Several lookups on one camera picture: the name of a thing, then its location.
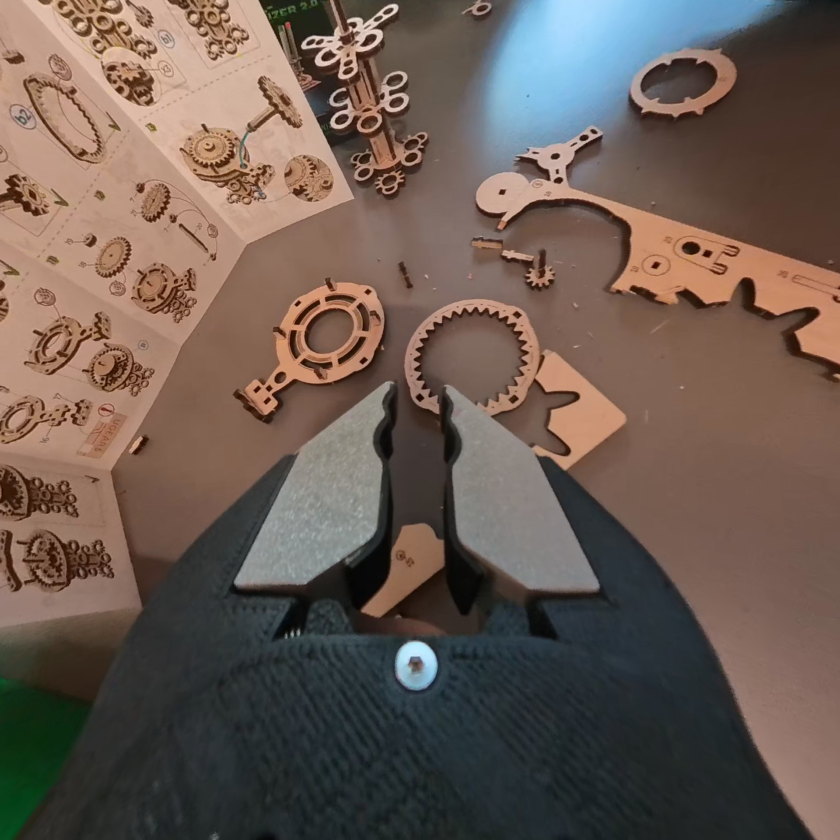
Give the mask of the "green plastic bin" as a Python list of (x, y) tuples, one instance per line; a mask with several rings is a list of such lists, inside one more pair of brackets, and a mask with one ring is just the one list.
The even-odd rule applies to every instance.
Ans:
[(1, 679), (1, 838), (16, 838), (57, 781), (90, 713), (83, 700)]

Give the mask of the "curved wooden sheet remnant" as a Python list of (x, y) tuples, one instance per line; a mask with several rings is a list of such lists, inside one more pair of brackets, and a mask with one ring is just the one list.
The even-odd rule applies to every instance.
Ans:
[(570, 467), (626, 424), (625, 415), (555, 352), (542, 352), (535, 380), (546, 393), (577, 395), (571, 404), (553, 409), (548, 424), (551, 434), (563, 441), (570, 453), (558, 455), (531, 447), (542, 466)]

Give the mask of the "wooden ring tower model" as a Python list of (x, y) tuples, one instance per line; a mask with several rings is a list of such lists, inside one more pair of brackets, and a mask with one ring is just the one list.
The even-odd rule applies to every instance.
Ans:
[(422, 163), (428, 142), (426, 132), (397, 137), (392, 118), (403, 116), (410, 107), (407, 74), (394, 70), (381, 76), (375, 65), (384, 45), (384, 27), (397, 19), (399, 6), (384, 5), (368, 19), (349, 17), (340, 1), (329, 1), (329, 6), (333, 32), (305, 38), (301, 50), (314, 59), (316, 68), (339, 82), (329, 98), (332, 130), (356, 130), (368, 144), (351, 157), (354, 180), (372, 182), (380, 195), (390, 199), (403, 188), (406, 170)]

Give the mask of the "round wooden frame assembly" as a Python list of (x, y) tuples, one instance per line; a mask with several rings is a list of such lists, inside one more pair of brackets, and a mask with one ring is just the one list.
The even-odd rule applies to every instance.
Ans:
[[(331, 312), (349, 318), (350, 335), (336, 350), (321, 353), (312, 348), (309, 333), (315, 321)], [(294, 300), (272, 332), (275, 370), (265, 380), (253, 380), (234, 393), (245, 410), (263, 423), (269, 423), (281, 408), (280, 392), (290, 384), (331, 384), (369, 366), (384, 338), (385, 310), (372, 287), (326, 278)]]

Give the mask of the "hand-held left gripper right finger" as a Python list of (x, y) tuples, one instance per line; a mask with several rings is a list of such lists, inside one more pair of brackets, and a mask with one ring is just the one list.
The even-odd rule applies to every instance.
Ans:
[(444, 558), (461, 614), (601, 591), (540, 457), (452, 385), (441, 392)]

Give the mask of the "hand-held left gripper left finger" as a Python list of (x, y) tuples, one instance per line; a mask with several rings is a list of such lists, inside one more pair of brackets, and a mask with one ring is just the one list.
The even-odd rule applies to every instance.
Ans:
[(387, 381), (292, 457), (234, 578), (243, 593), (363, 607), (391, 568), (389, 460), (397, 385)]

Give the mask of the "long wooden sheet remnant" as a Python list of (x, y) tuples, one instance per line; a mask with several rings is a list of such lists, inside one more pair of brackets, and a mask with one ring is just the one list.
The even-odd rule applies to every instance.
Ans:
[(517, 172), (492, 175), (476, 192), (478, 209), (498, 217), (499, 230), (539, 204), (592, 207), (628, 227), (627, 265), (611, 292), (648, 294), (668, 305), (685, 292), (704, 306), (717, 306), (729, 303), (747, 281), (759, 313), (775, 318), (811, 313), (812, 319), (792, 332), (795, 347), (825, 363), (838, 382), (838, 272)]

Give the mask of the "folded paper instruction booklet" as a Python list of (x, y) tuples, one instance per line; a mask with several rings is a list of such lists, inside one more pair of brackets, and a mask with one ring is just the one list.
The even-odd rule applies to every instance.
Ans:
[(109, 472), (247, 246), (352, 200), (259, 2), (2, 2), (2, 631), (139, 606)]

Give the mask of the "three-arm wooden hub part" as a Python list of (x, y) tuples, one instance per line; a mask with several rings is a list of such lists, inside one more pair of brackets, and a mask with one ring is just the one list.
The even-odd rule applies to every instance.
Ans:
[(577, 134), (571, 140), (552, 143), (540, 148), (529, 147), (522, 154), (514, 157), (515, 161), (530, 161), (546, 175), (546, 182), (562, 185), (567, 180), (567, 169), (574, 161), (577, 151), (601, 140), (603, 131), (591, 126)]

